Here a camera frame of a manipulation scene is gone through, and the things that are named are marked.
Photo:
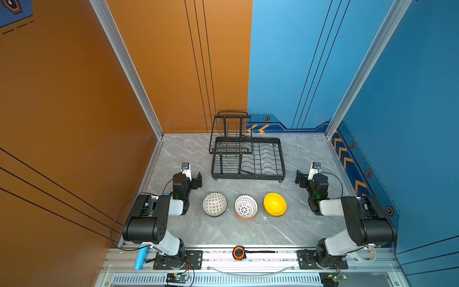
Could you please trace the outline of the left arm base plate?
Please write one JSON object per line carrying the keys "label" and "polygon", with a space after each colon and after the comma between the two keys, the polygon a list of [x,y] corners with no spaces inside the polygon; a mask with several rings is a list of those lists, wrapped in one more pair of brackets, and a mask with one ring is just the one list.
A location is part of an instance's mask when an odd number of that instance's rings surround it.
{"label": "left arm base plate", "polygon": [[176,256],[160,255],[155,260],[154,270],[185,270],[191,264],[192,270],[200,270],[203,262],[202,250],[185,250]]}

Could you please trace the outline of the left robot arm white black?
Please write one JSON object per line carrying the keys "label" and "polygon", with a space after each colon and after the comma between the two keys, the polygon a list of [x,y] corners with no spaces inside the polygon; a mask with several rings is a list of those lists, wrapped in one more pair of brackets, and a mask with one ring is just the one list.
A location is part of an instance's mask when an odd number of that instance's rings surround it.
{"label": "left robot arm white black", "polygon": [[181,268],[186,262],[185,245],[182,239],[167,231],[168,218],[186,215],[191,191],[202,186],[201,173],[190,178],[182,172],[173,176],[171,193],[137,196],[123,227],[123,239],[141,244],[141,251],[155,249],[161,263],[172,269]]}

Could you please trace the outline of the brown floral patterned bowl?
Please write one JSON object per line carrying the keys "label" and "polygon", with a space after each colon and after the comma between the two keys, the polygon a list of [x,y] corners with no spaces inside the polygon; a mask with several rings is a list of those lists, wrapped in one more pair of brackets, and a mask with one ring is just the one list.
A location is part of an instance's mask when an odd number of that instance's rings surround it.
{"label": "brown floral patterned bowl", "polygon": [[204,199],[202,208],[210,217],[219,217],[227,210],[227,198],[221,193],[210,193]]}

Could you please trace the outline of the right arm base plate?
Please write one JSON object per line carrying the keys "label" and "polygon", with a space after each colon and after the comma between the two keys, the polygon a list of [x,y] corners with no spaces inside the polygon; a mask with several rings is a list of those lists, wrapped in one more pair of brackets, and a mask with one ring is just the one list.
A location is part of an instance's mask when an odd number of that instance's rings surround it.
{"label": "right arm base plate", "polygon": [[336,270],[349,268],[344,256],[331,256],[327,252],[317,255],[316,251],[302,249],[296,252],[301,270]]}

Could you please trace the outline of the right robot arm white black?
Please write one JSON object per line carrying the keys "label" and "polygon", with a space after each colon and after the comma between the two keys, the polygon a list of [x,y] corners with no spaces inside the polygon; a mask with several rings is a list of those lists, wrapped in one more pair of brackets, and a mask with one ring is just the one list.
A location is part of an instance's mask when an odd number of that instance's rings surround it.
{"label": "right robot arm white black", "polygon": [[295,183],[308,192],[308,205],[319,216],[339,216],[346,228],[338,234],[319,240],[313,255],[320,269],[338,267],[349,253],[365,246],[381,246],[397,241],[396,227],[374,196],[328,197],[325,173],[296,171]]}

